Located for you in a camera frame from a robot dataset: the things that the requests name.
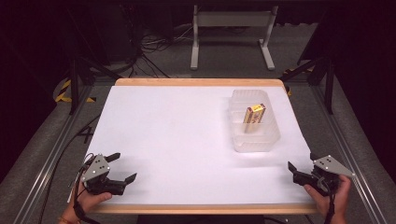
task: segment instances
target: wooden table edge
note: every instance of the wooden table edge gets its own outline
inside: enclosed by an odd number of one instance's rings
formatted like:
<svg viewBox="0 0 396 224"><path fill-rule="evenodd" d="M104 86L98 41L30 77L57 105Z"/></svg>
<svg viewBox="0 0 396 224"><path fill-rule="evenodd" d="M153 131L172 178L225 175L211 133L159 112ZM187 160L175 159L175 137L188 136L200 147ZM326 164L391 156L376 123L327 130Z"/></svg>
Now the wooden table edge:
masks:
<svg viewBox="0 0 396 224"><path fill-rule="evenodd" d="M169 215L305 215L318 212L314 203L238 205L111 205L99 204L94 213Z"/></svg>
<svg viewBox="0 0 396 224"><path fill-rule="evenodd" d="M119 78L115 86L268 86L283 87L277 78Z"/></svg>

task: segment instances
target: metal frame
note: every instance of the metal frame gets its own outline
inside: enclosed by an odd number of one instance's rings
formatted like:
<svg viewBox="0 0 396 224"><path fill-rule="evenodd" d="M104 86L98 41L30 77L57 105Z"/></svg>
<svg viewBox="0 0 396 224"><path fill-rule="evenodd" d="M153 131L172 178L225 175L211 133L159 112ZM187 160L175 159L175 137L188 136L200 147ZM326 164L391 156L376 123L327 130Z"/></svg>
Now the metal frame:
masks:
<svg viewBox="0 0 396 224"><path fill-rule="evenodd" d="M268 70L275 70L268 42L274 27L277 7L271 11L199 11L198 6L194 6L193 15L193 43L191 53L191 70L198 69L199 38L198 27L213 26L264 26L265 37L259 39L262 55L267 64Z"/></svg>

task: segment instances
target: gray carpet floor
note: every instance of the gray carpet floor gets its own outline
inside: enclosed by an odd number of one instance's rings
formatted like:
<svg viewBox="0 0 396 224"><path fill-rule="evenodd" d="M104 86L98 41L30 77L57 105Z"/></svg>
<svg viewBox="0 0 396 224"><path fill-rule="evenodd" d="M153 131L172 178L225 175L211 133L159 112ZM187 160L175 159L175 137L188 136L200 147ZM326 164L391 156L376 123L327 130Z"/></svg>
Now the gray carpet floor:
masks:
<svg viewBox="0 0 396 224"><path fill-rule="evenodd" d="M183 30L188 27L187 25L178 29ZM190 70L191 35L184 36L183 41L164 50L154 52L145 50L145 55L170 77L276 78L281 77L286 69L297 66L296 63L315 28L315 24L274 28L269 49L276 66L275 71L266 69L257 42L261 31L256 28L248 28L238 33L230 32L230 29L202 31L199 68L196 71ZM129 69L121 75L164 77L155 67L152 70L143 59L136 62L134 70ZM331 154L344 164L354 164L352 168L359 174L359 178L353 182L350 193L348 223L396 223L396 214L393 212L396 207L395 184L376 157L339 83L335 80L333 115L330 116L323 109L320 98L323 93L323 83L318 87L311 87L304 81L305 78L306 76L301 74L285 84L290 86L291 105L307 144L311 151L318 155ZM40 171L60 138L64 137L65 142L71 140L82 127L101 113L111 85L112 80L98 77L94 86L87 89L89 96L96 97L96 102L83 104L74 116L69 115L70 103L57 104L0 185L2 192L0 223L13 223L15 220L38 223L49 185L42 193L35 196L36 203L29 205L31 212L27 215L24 212L26 204L29 203L26 199L31 195L31 189L40 176ZM59 88L55 90L54 97L59 92ZM74 120L73 125L69 127L68 135L62 136L65 133L65 124L71 117ZM96 122L97 120L91 124L93 130ZM70 192L69 185L74 181L90 143L89 141L84 143L84 140L84 136L78 136L65 149L51 182L42 223L56 223L57 217L65 208ZM133 224L137 220L137 215L90 214L90 217L101 223ZM289 223L309 223L305 216L269 217ZM318 214L309 217L314 223L323 223L323 219Z"/></svg>

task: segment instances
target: transparent plastic container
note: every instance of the transparent plastic container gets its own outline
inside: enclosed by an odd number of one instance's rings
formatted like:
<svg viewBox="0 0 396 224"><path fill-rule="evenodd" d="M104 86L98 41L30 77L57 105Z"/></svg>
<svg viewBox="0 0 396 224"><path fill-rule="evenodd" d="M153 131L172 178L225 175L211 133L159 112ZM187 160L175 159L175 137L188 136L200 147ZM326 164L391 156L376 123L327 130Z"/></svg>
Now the transparent plastic container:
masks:
<svg viewBox="0 0 396 224"><path fill-rule="evenodd" d="M260 123L253 125L253 132L246 133L244 118L249 106L264 104L265 112ZM270 99L262 90L235 90L229 106L231 133L234 149L238 152L268 152L280 138Z"/></svg>

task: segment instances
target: human hand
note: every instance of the human hand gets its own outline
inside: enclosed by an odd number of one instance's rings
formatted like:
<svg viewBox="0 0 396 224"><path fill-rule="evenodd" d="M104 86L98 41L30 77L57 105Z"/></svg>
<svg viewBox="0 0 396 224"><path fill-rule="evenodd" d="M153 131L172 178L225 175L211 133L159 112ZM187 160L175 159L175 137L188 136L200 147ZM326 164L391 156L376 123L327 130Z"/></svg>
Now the human hand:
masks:
<svg viewBox="0 0 396 224"><path fill-rule="evenodd" d="M345 219L345 214L347 211L348 193L350 190L350 180L345 175L339 175L340 185L337 192L335 193L334 199L334 215L332 217L331 223L347 223ZM304 189L311 196L311 198L317 203L317 209L326 217L329 212L330 197L323 197L319 192L317 192L310 185L304 185Z"/></svg>
<svg viewBox="0 0 396 224"><path fill-rule="evenodd" d="M69 223L78 223L79 218L76 216L74 211L74 195L75 190L72 190L72 196L70 198L70 203L67 205L66 209L62 214L62 218L67 220ZM101 193L98 195L90 194L87 190L85 190L84 186L81 182L78 185L78 202L81 205L81 208L87 214L89 213L97 204L102 203L111 199L112 195L109 192Z"/></svg>

